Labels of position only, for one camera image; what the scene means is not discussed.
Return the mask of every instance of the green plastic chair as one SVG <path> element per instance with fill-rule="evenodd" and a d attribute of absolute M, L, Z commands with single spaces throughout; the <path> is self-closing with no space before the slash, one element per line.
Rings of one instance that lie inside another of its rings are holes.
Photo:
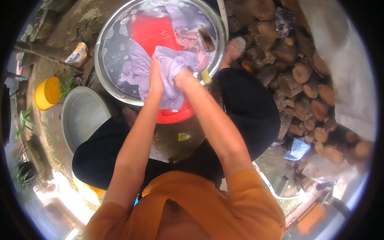
<path fill-rule="evenodd" d="M 28 127 L 25 125 L 26 122 L 31 124 L 32 127 L 36 127 L 36 125 L 33 122 L 27 119 L 27 117 L 29 117 L 31 109 L 32 107 L 29 107 L 25 112 L 23 112 L 23 110 L 20 111 L 20 121 L 22 123 L 22 127 L 17 131 L 16 139 L 24 131 L 25 128 L 33 131 L 31 127 Z"/>

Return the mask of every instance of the foot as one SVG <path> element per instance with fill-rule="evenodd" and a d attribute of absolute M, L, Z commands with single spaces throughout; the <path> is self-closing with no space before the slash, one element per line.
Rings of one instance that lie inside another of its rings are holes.
<path fill-rule="evenodd" d="M 223 68 L 229 68 L 229 64 L 244 53 L 246 45 L 247 43 L 245 39 L 240 36 L 230 40 L 225 49 L 224 59 L 220 65 L 219 71 Z"/>
<path fill-rule="evenodd" d="M 123 108 L 122 115 L 129 127 L 132 127 L 136 121 L 137 113 L 131 108 Z"/>

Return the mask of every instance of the soapy water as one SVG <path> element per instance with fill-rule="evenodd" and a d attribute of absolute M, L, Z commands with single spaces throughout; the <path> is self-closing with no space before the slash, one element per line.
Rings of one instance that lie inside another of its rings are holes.
<path fill-rule="evenodd" d="M 102 39 L 102 53 L 103 53 L 103 71 L 108 77 L 105 79 L 111 81 L 122 94 L 130 95 L 131 97 L 140 99 L 138 95 L 138 86 L 124 83 L 122 86 L 117 86 L 117 81 L 120 78 L 122 65 L 129 59 L 130 46 L 127 44 L 129 40 L 132 40 L 129 24 L 137 20 L 137 16 L 146 15 L 155 18 L 170 17 L 165 5 L 175 4 L 186 16 L 186 22 L 189 24 L 186 30 L 195 28 L 195 34 L 198 39 L 198 43 L 201 47 L 202 53 L 207 56 L 208 63 L 206 69 L 214 64 L 214 59 L 218 49 L 218 36 L 217 29 L 212 24 L 212 21 L 208 16 L 204 14 L 204 11 L 198 6 L 192 3 L 184 3 L 174 0 L 151 0 L 147 2 L 139 2 L 118 15 L 113 24 L 107 30 L 105 39 Z M 213 52 L 206 52 L 202 47 L 201 39 L 198 35 L 198 28 L 206 28 L 216 47 Z"/>

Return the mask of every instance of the wet laundry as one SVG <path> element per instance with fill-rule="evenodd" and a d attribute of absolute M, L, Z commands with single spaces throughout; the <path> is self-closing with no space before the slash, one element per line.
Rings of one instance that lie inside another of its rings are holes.
<path fill-rule="evenodd" d="M 130 60 L 123 64 L 118 85 L 128 82 L 131 85 L 139 85 L 139 95 L 145 102 L 149 92 L 149 69 L 151 58 L 144 48 L 134 40 L 131 40 Z M 154 55 L 159 59 L 161 80 L 164 85 L 163 98 L 160 109 L 180 109 L 183 101 L 183 92 L 175 86 L 174 78 L 186 68 L 192 71 L 199 61 L 195 53 L 188 51 L 174 51 L 172 49 L 157 46 Z"/>

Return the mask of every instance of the metal basin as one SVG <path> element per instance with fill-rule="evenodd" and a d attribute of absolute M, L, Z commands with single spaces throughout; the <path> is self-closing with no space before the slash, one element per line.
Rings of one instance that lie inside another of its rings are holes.
<path fill-rule="evenodd" d="M 73 89 L 61 109 L 61 128 L 71 153 L 110 117 L 107 105 L 95 91 L 87 87 Z"/>
<path fill-rule="evenodd" d="M 203 17 L 209 24 L 210 34 L 216 50 L 206 53 L 209 58 L 205 69 L 212 77 L 218 70 L 223 60 L 226 44 L 226 35 L 221 18 L 201 0 L 133 0 L 119 8 L 103 26 L 95 47 L 95 70 L 102 86 L 116 99 L 137 106 L 144 103 L 140 100 L 137 85 L 117 85 L 122 65 L 128 59 L 130 47 L 127 45 L 132 40 L 130 24 L 136 16 L 146 15 L 151 11 L 151 16 L 158 8 L 165 8 L 167 4 L 177 5 L 182 14 L 195 14 L 197 18 Z"/>

